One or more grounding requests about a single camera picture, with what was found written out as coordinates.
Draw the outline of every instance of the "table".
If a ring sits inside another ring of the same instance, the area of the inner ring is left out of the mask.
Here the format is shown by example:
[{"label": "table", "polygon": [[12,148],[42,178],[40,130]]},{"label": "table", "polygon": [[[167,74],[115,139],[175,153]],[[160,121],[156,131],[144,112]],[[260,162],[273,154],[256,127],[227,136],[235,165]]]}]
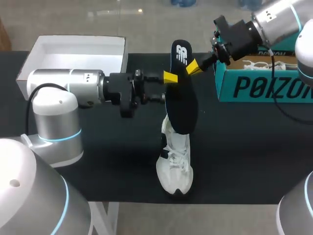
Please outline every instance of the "table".
[{"label": "table", "polygon": [[[27,54],[0,53],[0,137],[23,133],[26,102],[15,78]],[[169,54],[129,54],[127,71],[161,73],[169,62]],[[193,80],[199,120],[190,137],[194,182],[188,197],[171,198],[158,182],[155,164],[165,117],[160,104],[139,107],[133,119],[122,119],[110,104],[80,110],[84,156],[58,172],[88,201],[278,204],[313,170],[313,127],[286,119],[271,103],[220,103],[212,70]],[[282,106],[313,119],[312,104]],[[34,134],[34,118],[30,121]]]}]

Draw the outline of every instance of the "black insole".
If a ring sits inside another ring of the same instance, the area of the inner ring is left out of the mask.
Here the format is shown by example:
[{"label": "black insole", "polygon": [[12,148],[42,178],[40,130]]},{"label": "black insole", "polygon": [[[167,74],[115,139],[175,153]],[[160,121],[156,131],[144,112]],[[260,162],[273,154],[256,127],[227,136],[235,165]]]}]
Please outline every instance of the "black insole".
[{"label": "black insole", "polygon": [[176,40],[171,49],[171,73],[178,83],[166,86],[165,107],[173,129],[187,135],[194,131],[198,119],[198,100],[186,67],[193,61],[192,48],[185,40]]}]

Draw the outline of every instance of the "white shoelace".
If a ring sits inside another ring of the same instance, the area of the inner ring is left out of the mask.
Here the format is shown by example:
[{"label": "white shoelace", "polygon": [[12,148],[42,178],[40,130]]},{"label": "white shoelace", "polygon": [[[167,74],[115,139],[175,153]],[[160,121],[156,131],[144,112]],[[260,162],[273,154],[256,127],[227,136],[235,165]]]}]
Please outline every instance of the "white shoelace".
[{"label": "white shoelace", "polygon": [[189,172],[189,162],[187,160],[187,148],[173,150],[169,145],[167,145],[165,150],[168,150],[168,156],[170,158],[170,167],[179,167],[185,172]]},{"label": "white shoelace", "polygon": [[[272,64],[268,64],[266,62],[252,62],[250,60],[243,60],[243,62],[249,62],[250,65],[244,65],[244,69],[245,70],[270,70],[272,68]],[[286,70],[286,67],[289,69],[297,69],[296,64],[286,64],[284,62],[281,61],[277,61],[275,62],[275,69],[276,70]]]}]

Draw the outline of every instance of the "white logo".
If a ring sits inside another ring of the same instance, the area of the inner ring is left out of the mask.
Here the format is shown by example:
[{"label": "white logo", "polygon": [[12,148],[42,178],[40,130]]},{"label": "white logo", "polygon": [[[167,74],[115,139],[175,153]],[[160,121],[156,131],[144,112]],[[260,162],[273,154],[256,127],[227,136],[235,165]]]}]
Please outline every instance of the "white logo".
[{"label": "white logo", "polygon": [[187,65],[187,49],[185,47],[177,45],[176,52],[177,52],[176,59],[180,60],[182,63]]}]

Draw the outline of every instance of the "gray floor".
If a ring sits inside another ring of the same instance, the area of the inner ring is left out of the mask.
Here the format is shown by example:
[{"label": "gray floor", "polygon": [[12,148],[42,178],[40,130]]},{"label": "gray floor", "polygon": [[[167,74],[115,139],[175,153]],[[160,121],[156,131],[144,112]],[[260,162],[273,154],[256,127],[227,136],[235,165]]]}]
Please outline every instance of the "gray floor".
[{"label": "gray floor", "polygon": [[[39,35],[120,35],[129,52],[169,52],[175,39],[210,50],[213,20],[249,19],[237,0],[198,0],[190,8],[170,0],[0,0],[13,50],[30,50]],[[121,203],[118,235],[276,235],[276,206]]]},{"label": "gray floor", "polygon": [[129,52],[169,52],[175,39],[203,52],[221,14],[230,23],[250,18],[237,0],[198,0],[190,8],[170,0],[0,0],[14,50],[30,50],[39,35],[83,34],[126,36]]},{"label": "gray floor", "polygon": [[121,203],[117,235],[278,235],[276,208]]}]

